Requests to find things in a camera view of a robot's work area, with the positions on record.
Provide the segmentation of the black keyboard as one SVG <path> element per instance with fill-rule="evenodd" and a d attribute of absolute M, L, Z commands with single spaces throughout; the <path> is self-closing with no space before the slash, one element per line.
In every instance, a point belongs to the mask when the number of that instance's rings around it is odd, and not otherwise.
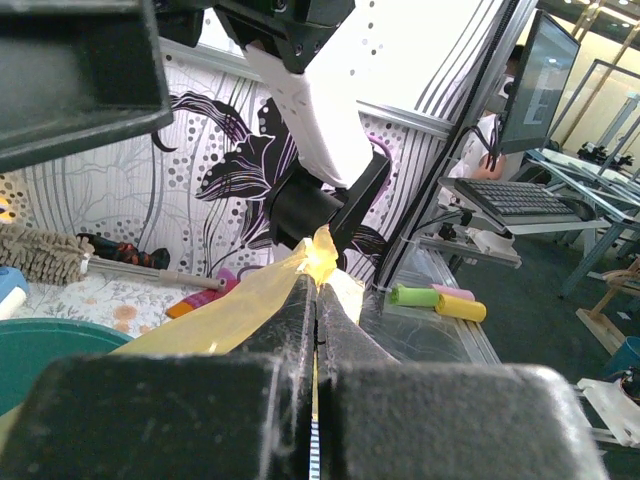
<path fill-rule="evenodd" d="M 597 219 L 586 202 L 557 197 L 538 184 L 458 178 L 456 194 L 503 225 L 586 222 Z"/>

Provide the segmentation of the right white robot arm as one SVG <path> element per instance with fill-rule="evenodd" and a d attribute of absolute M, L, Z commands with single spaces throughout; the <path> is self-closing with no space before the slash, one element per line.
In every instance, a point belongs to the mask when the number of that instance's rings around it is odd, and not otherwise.
<path fill-rule="evenodd" d="M 271 239 L 294 247 L 326 227 L 344 250 L 390 170 L 338 65 L 351 1 L 5 1 L 2 170 L 170 125 L 159 42 L 196 46 L 207 10 L 268 88 L 297 149 L 267 190 Z"/>

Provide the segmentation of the yellow bag roll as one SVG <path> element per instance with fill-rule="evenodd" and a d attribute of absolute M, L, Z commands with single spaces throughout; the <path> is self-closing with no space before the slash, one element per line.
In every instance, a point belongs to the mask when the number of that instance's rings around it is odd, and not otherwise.
<path fill-rule="evenodd" d="M 447 294 L 439 295 L 435 311 L 442 316 L 476 323 L 483 322 L 487 316 L 484 304 Z"/>

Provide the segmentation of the computer monitor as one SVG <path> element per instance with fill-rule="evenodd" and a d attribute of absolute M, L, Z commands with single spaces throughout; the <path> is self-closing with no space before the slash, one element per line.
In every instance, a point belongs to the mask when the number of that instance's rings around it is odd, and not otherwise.
<path fill-rule="evenodd" d="M 536 12 L 501 121 L 501 153 L 544 146 L 579 49 L 551 15 Z"/>

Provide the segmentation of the green bag roll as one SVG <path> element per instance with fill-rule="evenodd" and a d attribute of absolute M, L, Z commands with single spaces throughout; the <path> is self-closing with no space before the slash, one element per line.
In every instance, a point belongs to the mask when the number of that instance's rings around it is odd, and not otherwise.
<path fill-rule="evenodd" d="M 433 308 L 440 300 L 440 293 L 433 288 L 406 287 L 397 284 L 390 294 L 390 302 L 403 307 Z"/>

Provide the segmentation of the yellow plastic trash bag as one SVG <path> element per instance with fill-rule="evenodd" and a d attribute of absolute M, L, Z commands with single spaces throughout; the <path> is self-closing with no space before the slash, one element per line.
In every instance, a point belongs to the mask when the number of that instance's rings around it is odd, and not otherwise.
<path fill-rule="evenodd" d="M 315 301 L 334 289 L 360 316 L 364 286 L 336 265 L 326 228 L 223 298 L 152 329 L 109 358 L 50 363 L 1 440 L 52 449 L 202 450 L 256 442 L 282 417 L 308 415 Z"/>

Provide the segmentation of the yellow plush duck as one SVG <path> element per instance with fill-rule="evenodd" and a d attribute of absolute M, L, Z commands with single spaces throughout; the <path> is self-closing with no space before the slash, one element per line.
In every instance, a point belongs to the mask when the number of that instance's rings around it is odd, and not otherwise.
<path fill-rule="evenodd" d="M 10 209 L 9 202 L 0 198 L 0 222 L 2 224 L 11 224 L 14 222 L 15 213 Z"/>

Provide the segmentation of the teal plastic trash bin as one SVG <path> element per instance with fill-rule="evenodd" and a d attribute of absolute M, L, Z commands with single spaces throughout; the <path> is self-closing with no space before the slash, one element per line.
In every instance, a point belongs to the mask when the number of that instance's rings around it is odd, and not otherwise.
<path fill-rule="evenodd" d="M 106 354 L 132 341 L 118 330 L 80 320 L 21 318 L 1 322 L 1 412 L 24 399 L 40 373 L 71 355 Z"/>

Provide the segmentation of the pink bag roll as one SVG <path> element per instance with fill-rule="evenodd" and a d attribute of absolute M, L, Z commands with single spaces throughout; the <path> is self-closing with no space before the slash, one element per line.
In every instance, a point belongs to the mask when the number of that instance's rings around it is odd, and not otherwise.
<path fill-rule="evenodd" d="M 449 295 L 456 298 L 464 299 L 467 301 L 475 301 L 475 295 L 466 289 L 460 289 L 456 287 L 449 287 L 442 284 L 431 284 L 430 287 L 436 290 L 441 295 Z"/>

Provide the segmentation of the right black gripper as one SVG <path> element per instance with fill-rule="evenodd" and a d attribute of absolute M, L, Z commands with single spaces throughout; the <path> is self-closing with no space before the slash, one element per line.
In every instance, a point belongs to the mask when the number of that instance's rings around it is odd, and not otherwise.
<path fill-rule="evenodd" d="M 2 2 L 2 172 L 172 121 L 152 2 Z"/>

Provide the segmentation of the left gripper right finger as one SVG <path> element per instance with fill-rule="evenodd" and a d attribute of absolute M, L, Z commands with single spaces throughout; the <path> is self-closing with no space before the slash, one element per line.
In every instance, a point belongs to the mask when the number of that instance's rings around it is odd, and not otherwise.
<path fill-rule="evenodd" d="M 538 365 L 405 362 L 316 301 L 324 479 L 604 479 L 570 384 Z"/>

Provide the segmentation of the person in white shirt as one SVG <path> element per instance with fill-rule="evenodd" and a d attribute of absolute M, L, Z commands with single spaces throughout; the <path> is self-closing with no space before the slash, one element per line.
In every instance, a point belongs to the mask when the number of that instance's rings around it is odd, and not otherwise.
<path fill-rule="evenodd" d="M 476 128 L 468 135 L 459 161 L 450 170 L 451 178 L 508 181 L 517 173 L 522 165 L 523 152 L 493 155 L 497 127 L 496 110 L 486 109 Z"/>

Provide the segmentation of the light blue squeegee tool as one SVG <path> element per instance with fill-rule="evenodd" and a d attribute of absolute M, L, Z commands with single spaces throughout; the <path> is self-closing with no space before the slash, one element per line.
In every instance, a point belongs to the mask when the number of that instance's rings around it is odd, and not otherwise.
<path fill-rule="evenodd" d="M 29 286 L 20 270 L 2 266 L 0 271 L 0 319 L 7 320 L 24 304 Z"/>

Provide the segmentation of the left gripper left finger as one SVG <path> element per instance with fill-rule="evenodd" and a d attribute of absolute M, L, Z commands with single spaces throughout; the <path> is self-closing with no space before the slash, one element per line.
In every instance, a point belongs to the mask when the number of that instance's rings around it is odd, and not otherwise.
<path fill-rule="evenodd" d="M 71 356 L 37 378 L 5 479 L 305 479 L 314 282 L 224 355 Z"/>

